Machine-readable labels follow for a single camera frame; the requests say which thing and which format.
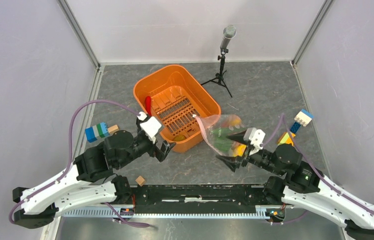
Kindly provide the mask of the green toy cucumber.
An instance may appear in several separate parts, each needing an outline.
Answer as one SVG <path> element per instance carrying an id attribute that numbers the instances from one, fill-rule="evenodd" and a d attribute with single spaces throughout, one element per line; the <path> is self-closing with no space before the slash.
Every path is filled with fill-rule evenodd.
<path id="1" fill-rule="evenodd" d="M 235 131 L 229 129 L 228 127 L 216 128 L 212 130 L 214 146 L 216 149 L 222 153 L 227 153 L 234 142 L 227 139 L 226 136 L 234 133 Z"/>

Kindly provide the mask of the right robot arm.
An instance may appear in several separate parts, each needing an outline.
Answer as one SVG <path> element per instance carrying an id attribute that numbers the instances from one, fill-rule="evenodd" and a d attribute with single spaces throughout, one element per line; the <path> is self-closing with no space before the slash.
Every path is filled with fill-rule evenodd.
<path id="1" fill-rule="evenodd" d="M 304 161 L 290 144 L 274 151 L 263 148 L 265 133 L 254 127 L 227 136 L 245 145 L 242 156 L 218 155 L 231 171 L 253 164 L 272 176 L 264 184 L 266 202 L 287 204 L 320 215 L 343 228 L 355 240 L 374 240 L 374 204 L 341 189 L 327 175 Z"/>

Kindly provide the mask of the blue green striped brick stack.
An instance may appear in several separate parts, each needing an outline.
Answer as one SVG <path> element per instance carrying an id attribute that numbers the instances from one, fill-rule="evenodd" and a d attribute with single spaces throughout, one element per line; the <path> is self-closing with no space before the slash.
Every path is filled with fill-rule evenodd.
<path id="1" fill-rule="evenodd" d="M 107 124 L 105 122 L 90 126 L 86 128 L 84 132 L 89 143 L 110 136 Z"/>

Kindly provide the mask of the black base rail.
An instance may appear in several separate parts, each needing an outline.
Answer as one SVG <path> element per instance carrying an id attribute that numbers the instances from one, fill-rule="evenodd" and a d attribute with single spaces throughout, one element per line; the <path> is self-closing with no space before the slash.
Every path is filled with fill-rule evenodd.
<path id="1" fill-rule="evenodd" d="M 137 214 L 251 214 L 256 206 L 283 206 L 255 184 L 137 186 L 124 204 Z"/>

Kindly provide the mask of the microphone on black tripod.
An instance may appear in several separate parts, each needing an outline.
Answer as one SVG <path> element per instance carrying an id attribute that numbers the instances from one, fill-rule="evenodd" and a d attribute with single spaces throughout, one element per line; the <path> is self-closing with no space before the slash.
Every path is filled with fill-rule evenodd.
<path id="1" fill-rule="evenodd" d="M 220 44 L 220 55 L 217 57 L 217 60 L 220 62 L 219 72 L 215 74 L 215 77 L 207 80 L 204 83 L 201 83 L 201 85 L 205 85 L 208 83 L 214 83 L 217 84 L 223 88 L 225 88 L 229 94 L 229 96 L 232 98 L 232 94 L 228 88 L 228 86 L 225 83 L 224 80 L 224 74 L 226 73 L 225 70 L 225 61 L 226 61 L 226 54 L 229 52 L 228 45 L 231 39 L 233 39 L 236 36 L 236 28 L 233 25 L 228 25 L 223 30 L 223 38 Z"/>

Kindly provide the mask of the yellow toy corn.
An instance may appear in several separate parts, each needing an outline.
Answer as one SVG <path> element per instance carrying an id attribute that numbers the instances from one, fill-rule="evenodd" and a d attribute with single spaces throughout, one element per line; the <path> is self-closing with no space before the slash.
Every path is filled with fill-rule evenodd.
<path id="1" fill-rule="evenodd" d="M 245 144 L 235 143 L 231 145 L 228 154 L 230 157 L 241 157 L 244 154 L 246 147 Z"/>

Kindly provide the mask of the yellow toy lemon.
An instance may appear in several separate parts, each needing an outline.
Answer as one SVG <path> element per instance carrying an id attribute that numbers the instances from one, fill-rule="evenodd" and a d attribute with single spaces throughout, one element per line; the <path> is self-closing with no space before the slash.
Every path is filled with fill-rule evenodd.
<path id="1" fill-rule="evenodd" d="M 236 115 L 231 115 L 228 118 L 228 128 L 233 130 L 233 129 L 239 129 L 242 126 L 242 120 L 236 116 Z"/>

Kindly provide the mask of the clear pink-dotted zip bag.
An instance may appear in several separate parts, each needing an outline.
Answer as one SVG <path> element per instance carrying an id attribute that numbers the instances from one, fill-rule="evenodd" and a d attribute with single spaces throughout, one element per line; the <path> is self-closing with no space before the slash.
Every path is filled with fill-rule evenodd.
<path id="1" fill-rule="evenodd" d="M 227 138 L 245 131 L 240 117 L 234 114 L 215 114 L 208 117 L 193 115 L 206 144 L 218 155 L 242 156 L 246 146 Z"/>

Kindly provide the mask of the blue white toy brick stack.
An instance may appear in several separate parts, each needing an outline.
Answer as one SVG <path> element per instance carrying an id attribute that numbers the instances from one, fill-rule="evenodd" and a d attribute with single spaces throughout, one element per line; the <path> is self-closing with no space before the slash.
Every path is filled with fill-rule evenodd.
<path id="1" fill-rule="evenodd" d="M 302 109 L 295 117 L 294 123 L 290 127 L 290 132 L 296 134 L 300 127 L 306 127 L 312 120 L 314 116 L 305 109 Z"/>

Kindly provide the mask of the olive toy fruit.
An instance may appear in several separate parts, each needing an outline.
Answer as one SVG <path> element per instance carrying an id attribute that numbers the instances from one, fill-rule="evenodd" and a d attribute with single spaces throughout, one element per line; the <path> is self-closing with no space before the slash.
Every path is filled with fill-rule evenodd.
<path id="1" fill-rule="evenodd" d="M 186 139 L 187 139 L 187 137 L 185 135 L 179 134 L 179 135 L 177 135 L 177 136 L 174 137 L 173 141 L 175 141 L 175 142 L 181 142 L 181 141 L 184 141 Z"/>

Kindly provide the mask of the small tan wooden block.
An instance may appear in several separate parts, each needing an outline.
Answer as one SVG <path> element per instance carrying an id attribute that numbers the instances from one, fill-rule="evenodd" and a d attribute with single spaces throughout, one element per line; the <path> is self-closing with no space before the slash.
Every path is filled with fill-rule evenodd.
<path id="1" fill-rule="evenodd" d="M 108 133 L 110 135 L 113 135 L 114 133 L 116 133 L 117 131 L 119 131 L 119 127 L 118 127 L 118 125 L 115 124 L 113 126 L 108 127 L 107 130 L 108 130 Z"/>

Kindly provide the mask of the orange plastic basket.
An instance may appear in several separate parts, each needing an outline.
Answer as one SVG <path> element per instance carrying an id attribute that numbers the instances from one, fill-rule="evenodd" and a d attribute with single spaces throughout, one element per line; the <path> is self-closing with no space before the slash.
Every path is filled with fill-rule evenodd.
<path id="1" fill-rule="evenodd" d="M 193 115 L 208 117 L 220 115 L 219 104 L 201 84 L 181 65 L 165 66 L 139 80 L 133 95 L 145 109 L 145 98 L 151 96 L 151 113 L 163 125 L 160 135 L 168 142 L 175 142 L 173 151 L 184 153 L 203 140 Z M 184 141 L 173 141 L 177 135 L 185 135 Z"/>

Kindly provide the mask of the small wooden cube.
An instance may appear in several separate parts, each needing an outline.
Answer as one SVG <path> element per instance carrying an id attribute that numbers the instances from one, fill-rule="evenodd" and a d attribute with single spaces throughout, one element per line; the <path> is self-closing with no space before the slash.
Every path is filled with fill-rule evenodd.
<path id="1" fill-rule="evenodd" d="M 146 179 L 143 176 L 138 176 L 135 180 L 135 182 L 140 186 L 144 186 L 146 184 Z"/>

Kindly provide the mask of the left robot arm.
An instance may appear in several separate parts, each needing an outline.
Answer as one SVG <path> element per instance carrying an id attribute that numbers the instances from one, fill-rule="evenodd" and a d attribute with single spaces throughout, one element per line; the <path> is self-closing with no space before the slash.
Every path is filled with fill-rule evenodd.
<path id="1" fill-rule="evenodd" d="M 78 207 L 91 204 L 128 204 L 132 189 L 128 179 L 114 175 L 144 154 L 162 162 L 175 147 L 164 141 L 161 147 L 156 140 L 140 130 L 137 136 L 119 130 L 100 144 L 88 148 L 77 156 L 62 173 L 32 188 L 16 187 L 12 191 L 16 206 L 9 221 L 27 229 L 41 228 L 56 217 Z"/>

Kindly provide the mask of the red toy chili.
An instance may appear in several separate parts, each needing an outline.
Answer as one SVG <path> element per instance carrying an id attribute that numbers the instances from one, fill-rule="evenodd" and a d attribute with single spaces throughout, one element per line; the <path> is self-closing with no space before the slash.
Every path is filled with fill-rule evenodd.
<path id="1" fill-rule="evenodd" d="M 150 116 L 152 115 L 152 113 L 151 113 L 151 101 L 152 101 L 151 96 L 147 96 L 145 98 L 145 109 L 146 109 L 147 114 L 150 115 Z"/>

